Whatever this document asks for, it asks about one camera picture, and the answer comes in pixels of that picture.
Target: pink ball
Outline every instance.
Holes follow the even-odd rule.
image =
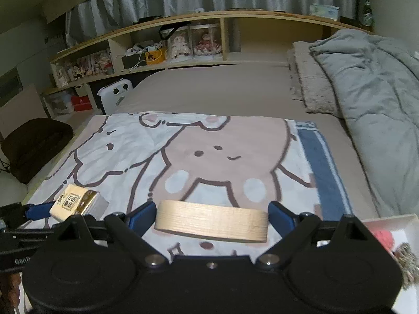
[[[391,251],[394,246],[394,238],[391,232],[388,230],[375,230],[372,234],[387,251]]]

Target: cartoon mouth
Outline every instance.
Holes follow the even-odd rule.
[[[229,156],[227,156],[227,159],[228,160],[237,160],[239,158],[241,158],[241,156],[237,156],[237,157],[229,157]]]

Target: white appliance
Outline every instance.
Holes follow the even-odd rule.
[[[105,114],[110,115],[122,100],[133,90],[133,84],[128,79],[120,79],[108,86],[102,87],[98,96],[101,97]]]

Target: red box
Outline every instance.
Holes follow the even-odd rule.
[[[73,95],[71,97],[71,103],[74,106],[74,111],[86,111],[86,110],[92,110],[92,104],[90,103],[89,96],[84,97],[78,97]]]

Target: wooden block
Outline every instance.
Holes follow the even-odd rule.
[[[261,210],[164,200],[154,229],[176,235],[232,242],[267,241],[268,214]]]

